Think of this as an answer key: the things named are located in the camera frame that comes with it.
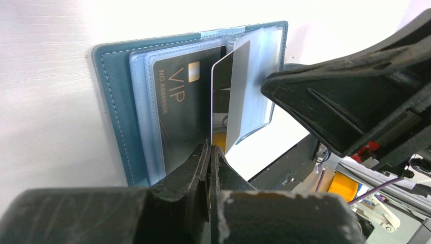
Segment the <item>black VIP card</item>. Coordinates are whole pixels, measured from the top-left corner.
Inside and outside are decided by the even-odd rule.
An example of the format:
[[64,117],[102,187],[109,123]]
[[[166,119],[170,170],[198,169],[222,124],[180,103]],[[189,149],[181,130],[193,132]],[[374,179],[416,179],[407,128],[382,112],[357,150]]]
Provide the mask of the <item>black VIP card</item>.
[[163,54],[152,68],[166,174],[209,137],[212,66],[226,54],[222,44]]

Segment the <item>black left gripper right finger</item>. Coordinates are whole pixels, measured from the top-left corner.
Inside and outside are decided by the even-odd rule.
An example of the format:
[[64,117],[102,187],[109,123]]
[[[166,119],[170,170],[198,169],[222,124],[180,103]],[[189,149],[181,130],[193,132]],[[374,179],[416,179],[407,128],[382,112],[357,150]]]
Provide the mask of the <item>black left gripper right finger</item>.
[[211,149],[210,172],[212,243],[365,243],[340,196],[259,191],[218,146]]

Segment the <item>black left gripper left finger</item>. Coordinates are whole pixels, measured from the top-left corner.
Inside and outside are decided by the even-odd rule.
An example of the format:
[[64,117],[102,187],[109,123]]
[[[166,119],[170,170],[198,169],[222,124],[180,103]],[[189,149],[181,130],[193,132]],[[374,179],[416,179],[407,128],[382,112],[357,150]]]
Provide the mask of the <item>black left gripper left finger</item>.
[[211,148],[145,187],[30,189],[1,218],[1,243],[202,243]]

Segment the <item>blue leather card holder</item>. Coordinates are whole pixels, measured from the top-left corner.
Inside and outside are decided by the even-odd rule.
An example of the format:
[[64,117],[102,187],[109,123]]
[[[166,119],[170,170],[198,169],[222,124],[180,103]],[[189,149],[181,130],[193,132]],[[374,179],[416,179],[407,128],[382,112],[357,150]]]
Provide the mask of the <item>blue leather card holder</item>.
[[102,90],[106,110],[112,123],[128,186],[149,187],[151,185],[139,133],[130,74],[130,54],[134,51],[159,50],[167,47],[181,46],[213,37],[246,34],[269,27],[282,29],[281,45],[284,46],[289,28],[289,24],[285,20],[180,35],[105,43],[93,48],[92,59],[96,75]]

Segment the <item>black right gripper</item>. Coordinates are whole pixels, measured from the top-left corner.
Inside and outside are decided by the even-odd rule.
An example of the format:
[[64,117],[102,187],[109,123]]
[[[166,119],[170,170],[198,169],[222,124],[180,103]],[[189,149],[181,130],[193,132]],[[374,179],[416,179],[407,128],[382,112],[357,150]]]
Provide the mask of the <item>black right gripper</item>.
[[410,158],[430,147],[430,111],[407,111],[430,96],[430,10],[365,50],[273,73],[261,93],[334,154],[413,178]]

